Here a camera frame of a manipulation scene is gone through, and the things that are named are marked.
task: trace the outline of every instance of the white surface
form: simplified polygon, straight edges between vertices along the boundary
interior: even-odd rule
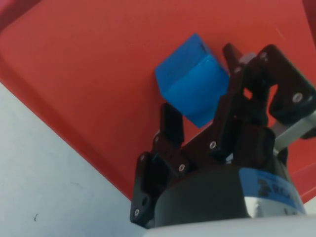
[[[1,237],[140,237],[144,230],[129,222],[129,208],[0,84]]]
[[[314,237],[316,217],[235,219],[149,230],[145,237]]]

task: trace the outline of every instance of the red surface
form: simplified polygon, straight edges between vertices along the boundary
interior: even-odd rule
[[[136,159],[158,129],[154,67],[192,33],[221,61],[228,42],[244,52],[274,43],[316,82],[300,0],[43,0],[31,8],[37,1],[16,0],[0,16],[0,80],[128,197]],[[198,131],[185,127],[187,139]],[[291,173],[315,161],[314,144],[291,146]]]
[[[316,197],[316,162],[292,174],[293,183],[303,203]]]

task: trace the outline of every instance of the blue cube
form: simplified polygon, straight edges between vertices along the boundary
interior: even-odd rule
[[[163,98],[197,127],[211,121],[229,76],[194,34],[155,69]]]

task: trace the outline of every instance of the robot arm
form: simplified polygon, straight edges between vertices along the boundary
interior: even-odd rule
[[[231,44],[223,52],[229,88],[209,127],[182,146],[182,115],[162,105],[152,150],[137,161],[131,222],[153,228],[305,214],[286,161],[292,142],[316,135],[314,87],[274,45],[243,60]]]

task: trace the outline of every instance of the blue label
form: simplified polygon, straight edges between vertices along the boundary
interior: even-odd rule
[[[240,169],[239,176],[245,197],[279,201],[294,207],[303,214],[306,213],[296,188],[285,179],[250,168]]]

